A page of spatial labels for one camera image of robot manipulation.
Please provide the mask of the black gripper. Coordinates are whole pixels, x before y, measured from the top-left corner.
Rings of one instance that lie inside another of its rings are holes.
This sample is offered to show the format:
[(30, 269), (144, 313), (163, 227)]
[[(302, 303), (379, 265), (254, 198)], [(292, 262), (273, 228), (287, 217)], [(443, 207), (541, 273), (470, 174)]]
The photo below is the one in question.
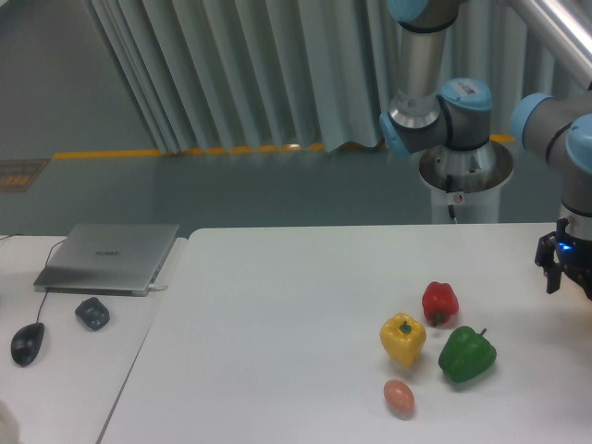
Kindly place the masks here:
[(555, 233), (538, 240), (535, 264), (543, 270), (547, 294), (560, 289), (563, 273), (591, 300), (591, 240), (571, 234), (570, 227), (567, 218), (560, 218)]

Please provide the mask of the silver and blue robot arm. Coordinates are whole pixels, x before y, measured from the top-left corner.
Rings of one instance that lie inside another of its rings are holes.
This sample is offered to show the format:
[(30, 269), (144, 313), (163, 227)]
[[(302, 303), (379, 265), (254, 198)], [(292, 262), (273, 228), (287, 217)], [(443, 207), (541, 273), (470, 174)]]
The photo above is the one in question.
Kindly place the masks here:
[[(511, 133), (562, 180), (556, 228), (537, 243), (535, 262), (548, 292), (569, 278), (591, 290), (591, 21), (573, 1), (514, 1), (512, 9), (566, 67), (582, 93), (557, 99), (533, 93), (513, 109)], [(431, 190), (432, 219), (495, 221), (500, 187), (512, 173), (510, 152), (489, 136), (492, 108), (485, 83), (458, 78), (438, 84), (445, 32), (456, 1), (391, 1), (402, 29), (400, 85), (379, 119), (387, 147), (420, 154), (419, 173)]]

